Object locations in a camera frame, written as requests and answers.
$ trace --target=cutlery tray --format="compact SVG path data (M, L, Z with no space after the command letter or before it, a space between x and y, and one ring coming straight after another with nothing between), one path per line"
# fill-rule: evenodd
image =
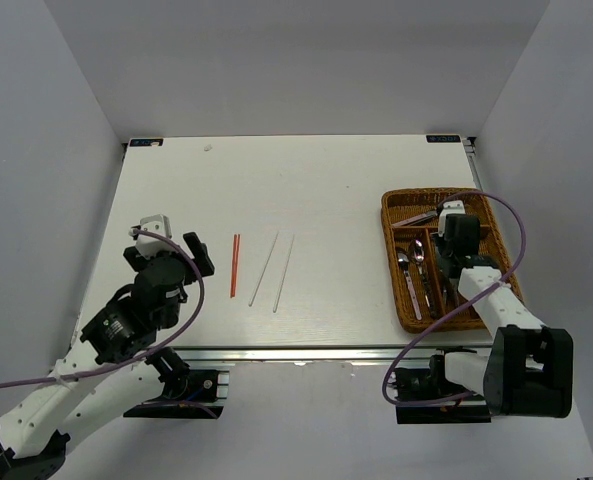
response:
M402 327L410 333L420 333L429 327L436 319L430 316L429 308L425 302L425 290L415 265L410 265L409 273L412 278L418 304L420 306L420 320L416 319L414 306L407 290L407 283L403 272L398 267L396 248L402 248L405 252L412 240L418 238L423 242L425 248L425 270L429 277L431 292L436 303L439 317L442 317L455 308L451 294L448 290L447 304L443 302L441 291L441 273L436 265L436 252L430 235L438 231L438 218L418 226L392 227L393 223L406 218L419 215L429 210L434 210L436 205L444 198L454 193L473 190L468 188L420 188L407 190L394 190L387 192L382 197L381 221L385 235L385 246L389 271L392 277L392 288L396 302L396 313ZM477 215L481 222L481 243L480 254L491 255L496 261L500 270L504 273L509 270L510 260L507 256L498 225L494 219L489 202L481 196L463 195L459 198L465 204L465 211L468 214ZM510 278L512 291L521 299L520 288L514 275ZM485 328L474 308L469 308L457 317L445 323L438 331L471 330Z

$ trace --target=gray wall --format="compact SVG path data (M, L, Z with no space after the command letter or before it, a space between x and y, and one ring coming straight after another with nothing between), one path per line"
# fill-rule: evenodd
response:
M477 134L547 0L47 0L130 136Z
M481 132L479 164L484 188L525 219L528 305L574 336L593 448L593 1L549 6Z
M66 351L120 159L44 3L0 0L0 382Z

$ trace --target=metal spoon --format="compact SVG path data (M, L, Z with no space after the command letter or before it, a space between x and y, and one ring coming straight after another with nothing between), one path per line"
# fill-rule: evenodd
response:
M412 243L409 244L408 256L411 262L418 268L418 273L423 282L423 290L425 290L425 302L427 302L429 313L432 318L437 318L438 312L436 311L434 297L432 297L432 288L429 285L427 273L423 269L423 263L425 262L425 248L423 247L423 242L418 239L413 240Z
M418 298L416 298L416 290L414 289L414 284L412 283L412 277L409 274L409 258L403 250L398 248L396 249L396 258L398 260L398 267L403 271L405 281L407 282L407 290L409 290L409 296L412 299L416 320L421 320L423 317L420 314L420 306L418 305Z

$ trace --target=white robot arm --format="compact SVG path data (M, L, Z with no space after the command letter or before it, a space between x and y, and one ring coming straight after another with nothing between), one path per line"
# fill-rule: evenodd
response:
M144 218L135 228L171 238L164 215ZM213 275L205 245L193 233L183 238L201 276ZM129 364L154 343L157 330L176 325L180 304L187 299L183 287L196 280L167 243L145 235L135 239L136 245L124 252L137 272L134 283L120 288L82 329L49 375L55 381L39 386L0 417L0 479L45 480L63 465L66 453L132 407L190 393L189 367L172 348Z
M467 215L461 201L444 204L433 236L444 283L467 300L498 284L474 304L494 339L491 352L481 356L464 348L445 349L431 358L428 373L396 369L399 399L434 399L470 391L475 401L484 400L485 411L493 416L566 417L572 406L572 339L563 329L545 326L509 284L500 283L502 274L494 259L479 255L480 235L479 219ZM435 407L421 415L441 411L445 410ZM424 423L416 413L399 407L399 423ZM440 414L432 417L432 423L436 418ZM467 421L466 416L459 420Z

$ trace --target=white tabletop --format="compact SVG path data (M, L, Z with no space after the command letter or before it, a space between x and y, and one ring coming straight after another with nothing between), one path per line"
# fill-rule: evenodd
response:
M396 317L380 200L389 190L473 187L463 146L423 135L166 138L130 147L79 327L134 272L127 230L163 213L174 239L195 231L216 274L203 311L175 346L379 347L412 335ZM252 307L249 298L280 230ZM230 299L232 241L241 234L238 290ZM274 298L295 243L277 313ZM195 305L197 287L181 322ZM488 344L483 330L431 335L431 344Z

